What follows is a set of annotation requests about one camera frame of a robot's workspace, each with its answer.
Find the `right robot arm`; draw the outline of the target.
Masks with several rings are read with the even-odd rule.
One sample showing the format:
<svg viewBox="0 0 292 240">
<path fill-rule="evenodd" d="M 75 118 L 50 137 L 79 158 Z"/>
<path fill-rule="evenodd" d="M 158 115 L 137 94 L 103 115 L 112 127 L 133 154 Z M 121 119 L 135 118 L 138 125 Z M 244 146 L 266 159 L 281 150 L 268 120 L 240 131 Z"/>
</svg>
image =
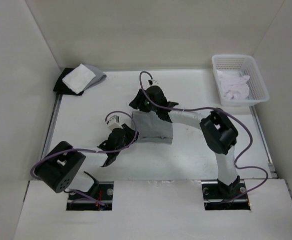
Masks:
<svg viewBox="0 0 292 240">
<path fill-rule="evenodd" d="M 224 198 L 236 192 L 240 178 L 234 166 L 234 146 L 238 131 L 229 118 L 219 110 L 208 116 L 178 109 L 177 102 L 168 101 L 162 89 L 153 85 L 147 90 L 139 89 L 129 103 L 135 110 L 154 112 L 159 119 L 169 123 L 184 124 L 202 131 L 208 147 L 215 153 L 218 167 L 218 192 Z"/>
</svg>

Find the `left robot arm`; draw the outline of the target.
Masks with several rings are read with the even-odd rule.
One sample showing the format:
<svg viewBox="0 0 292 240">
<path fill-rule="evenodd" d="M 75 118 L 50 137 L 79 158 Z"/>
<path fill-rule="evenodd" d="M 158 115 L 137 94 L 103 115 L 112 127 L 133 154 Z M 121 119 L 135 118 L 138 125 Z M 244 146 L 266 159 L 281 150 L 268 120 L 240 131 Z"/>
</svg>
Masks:
<svg viewBox="0 0 292 240">
<path fill-rule="evenodd" d="M 139 132 L 128 127 L 125 123 L 111 131 L 108 139 L 103 141 L 98 148 L 100 153 L 107 158 L 102 167 L 108 167 L 117 158 L 118 154 L 133 144 Z M 96 150 L 73 148 L 67 141 L 62 141 L 40 162 L 31 169 L 34 178 L 43 181 L 55 193 L 61 193 L 70 186 L 83 164 L 86 153 L 97 153 Z"/>
</svg>

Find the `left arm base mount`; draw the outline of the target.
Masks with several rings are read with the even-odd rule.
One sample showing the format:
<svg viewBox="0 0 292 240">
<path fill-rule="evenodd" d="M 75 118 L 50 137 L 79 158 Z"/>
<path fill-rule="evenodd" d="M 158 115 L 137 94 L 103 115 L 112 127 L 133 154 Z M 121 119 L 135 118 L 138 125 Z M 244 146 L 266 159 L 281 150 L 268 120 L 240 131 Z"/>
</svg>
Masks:
<svg viewBox="0 0 292 240">
<path fill-rule="evenodd" d="M 113 207 L 114 182 L 94 183 L 87 192 L 81 194 L 66 190 L 67 211 L 111 211 Z"/>
</svg>

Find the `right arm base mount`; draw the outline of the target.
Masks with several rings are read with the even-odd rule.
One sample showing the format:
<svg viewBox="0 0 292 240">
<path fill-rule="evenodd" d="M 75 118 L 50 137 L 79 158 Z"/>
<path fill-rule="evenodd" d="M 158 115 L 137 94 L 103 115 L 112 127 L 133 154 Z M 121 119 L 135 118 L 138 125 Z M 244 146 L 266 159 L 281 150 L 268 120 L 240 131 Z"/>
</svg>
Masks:
<svg viewBox="0 0 292 240">
<path fill-rule="evenodd" d="M 234 199 L 246 191 L 244 181 L 235 188 L 234 193 L 224 194 L 218 188 L 217 181 L 203 181 L 201 183 L 204 209 L 207 211 L 250 210 L 248 195 Z"/>
</svg>

